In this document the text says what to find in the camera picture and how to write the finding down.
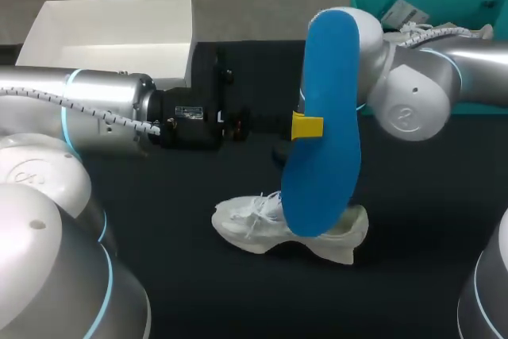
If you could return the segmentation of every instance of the shoe sole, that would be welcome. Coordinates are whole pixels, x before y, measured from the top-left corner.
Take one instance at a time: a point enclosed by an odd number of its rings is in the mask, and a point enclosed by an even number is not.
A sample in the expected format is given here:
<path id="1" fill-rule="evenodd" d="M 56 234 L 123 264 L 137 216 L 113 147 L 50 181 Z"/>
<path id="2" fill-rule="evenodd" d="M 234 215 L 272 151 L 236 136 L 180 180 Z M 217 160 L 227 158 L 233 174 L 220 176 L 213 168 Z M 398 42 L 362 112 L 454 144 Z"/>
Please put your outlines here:
<path id="1" fill-rule="evenodd" d="M 338 264 L 344 265 L 352 265 L 354 263 L 354 255 L 353 249 L 350 248 L 317 248 L 313 245 L 306 244 L 301 241 L 296 240 L 288 240 L 274 243 L 273 245 L 262 245 L 262 244 L 246 244 L 242 241 L 236 241 L 231 237 L 227 237 L 219 232 L 224 240 L 228 241 L 231 245 L 236 246 L 246 252 L 250 252 L 253 254 L 264 254 L 269 250 L 273 249 L 275 246 L 283 244 L 284 242 L 299 242 L 300 244 L 304 244 L 312 253 L 316 256 L 321 257 L 322 259 L 329 260 Z"/>

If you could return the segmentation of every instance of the black tablecloth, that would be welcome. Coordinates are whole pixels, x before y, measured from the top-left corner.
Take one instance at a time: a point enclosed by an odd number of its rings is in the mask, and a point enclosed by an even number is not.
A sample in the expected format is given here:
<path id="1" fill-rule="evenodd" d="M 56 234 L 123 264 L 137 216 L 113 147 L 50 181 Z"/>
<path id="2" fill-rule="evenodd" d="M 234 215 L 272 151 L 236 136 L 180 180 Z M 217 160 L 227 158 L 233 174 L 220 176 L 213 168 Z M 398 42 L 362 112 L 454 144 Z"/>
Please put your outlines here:
<path id="1" fill-rule="evenodd" d="M 210 83 L 216 47 L 235 72 L 237 102 L 254 114 L 291 113 L 303 42 L 199 44 L 193 86 Z M 147 160 L 85 165 L 119 256 L 148 292 L 153 339 L 455 339 L 460 289 L 508 206 L 507 131 L 506 117 L 454 116 L 437 137 L 409 143 L 362 117 L 354 201 L 371 229 L 352 267 L 298 244 L 242 252 L 214 231 L 216 203 L 279 189 L 276 135 L 219 152 L 154 150 Z"/>

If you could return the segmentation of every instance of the label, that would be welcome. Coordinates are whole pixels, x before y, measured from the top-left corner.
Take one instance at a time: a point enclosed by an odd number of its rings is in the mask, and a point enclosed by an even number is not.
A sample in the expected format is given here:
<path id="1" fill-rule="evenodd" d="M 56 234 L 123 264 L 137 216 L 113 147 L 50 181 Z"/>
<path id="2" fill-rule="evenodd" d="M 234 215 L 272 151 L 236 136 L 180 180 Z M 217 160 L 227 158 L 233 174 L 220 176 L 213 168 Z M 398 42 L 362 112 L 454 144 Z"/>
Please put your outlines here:
<path id="1" fill-rule="evenodd" d="M 202 106 L 177 106 L 175 117 L 185 119 L 203 119 Z"/>
<path id="2" fill-rule="evenodd" d="M 381 22 L 393 29 L 401 29 L 410 21 L 414 21 L 416 24 L 423 24 L 427 20 L 429 20 L 427 13 L 404 0 L 397 0 L 388 12 L 384 14 Z"/>

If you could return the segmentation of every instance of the robotic arm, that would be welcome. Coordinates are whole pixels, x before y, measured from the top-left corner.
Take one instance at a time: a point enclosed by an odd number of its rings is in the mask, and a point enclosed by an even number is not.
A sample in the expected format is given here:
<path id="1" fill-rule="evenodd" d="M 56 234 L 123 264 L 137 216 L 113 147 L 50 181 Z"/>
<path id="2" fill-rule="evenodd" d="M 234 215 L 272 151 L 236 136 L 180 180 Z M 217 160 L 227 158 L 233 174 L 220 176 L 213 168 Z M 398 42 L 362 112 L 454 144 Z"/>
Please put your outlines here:
<path id="1" fill-rule="evenodd" d="M 404 141 L 439 133 L 458 102 L 508 105 L 508 46 L 457 35 L 404 48 L 383 40 L 377 19 L 351 14 L 360 32 L 358 105 L 367 103 L 379 124 Z"/>
<path id="2" fill-rule="evenodd" d="M 148 296 L 116 258 L 77 152 L 244 137 L 247 124 L 225 113 L 222 73 L 202 94 L 158 91 L 147 75 L 0 68 L 0 337 L 148 339 Z"/>

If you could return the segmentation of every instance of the logo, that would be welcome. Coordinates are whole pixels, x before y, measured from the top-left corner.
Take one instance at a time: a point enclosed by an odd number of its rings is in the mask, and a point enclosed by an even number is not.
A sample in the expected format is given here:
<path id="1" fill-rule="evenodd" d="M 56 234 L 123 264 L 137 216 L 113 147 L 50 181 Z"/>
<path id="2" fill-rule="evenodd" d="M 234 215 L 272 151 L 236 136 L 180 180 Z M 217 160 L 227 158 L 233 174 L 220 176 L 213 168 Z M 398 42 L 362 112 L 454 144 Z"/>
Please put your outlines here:
<path id="1" fill-rule="evenodd" d="M 44 184 L 45 180 L 42 175 L 29 174 L 28 172 L 18 172 L 14 176 L 14 182 L 28 184 Z"/>
<path id="2" fill-rule="evenodd" d="M 388 118 L 392 126 L 405 133 L 412 133 L 421 127 L 418 113 L 407 105 L 394 106 Z"/>

